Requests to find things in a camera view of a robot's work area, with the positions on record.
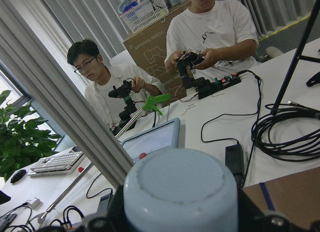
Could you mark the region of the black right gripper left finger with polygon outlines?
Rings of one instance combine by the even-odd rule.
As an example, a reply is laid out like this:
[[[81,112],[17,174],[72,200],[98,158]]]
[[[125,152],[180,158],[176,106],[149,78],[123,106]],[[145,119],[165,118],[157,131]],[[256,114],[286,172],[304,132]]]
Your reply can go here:
[[[95,213],[82,219],[75,229],[67,230],[61,226],[46,226],[38,232],[124,232],[124,186],[117,188],[105,213]]]

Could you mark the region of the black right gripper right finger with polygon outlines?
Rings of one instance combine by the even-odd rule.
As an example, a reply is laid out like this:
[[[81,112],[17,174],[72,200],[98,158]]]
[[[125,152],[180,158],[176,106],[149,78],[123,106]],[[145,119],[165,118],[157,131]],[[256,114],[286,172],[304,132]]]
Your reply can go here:
[[[239,232],[318,232],[320,222],[314,221],[309,229],[303,229],[290,222],[283,214],[261,211],[249,196],[237,189]]]

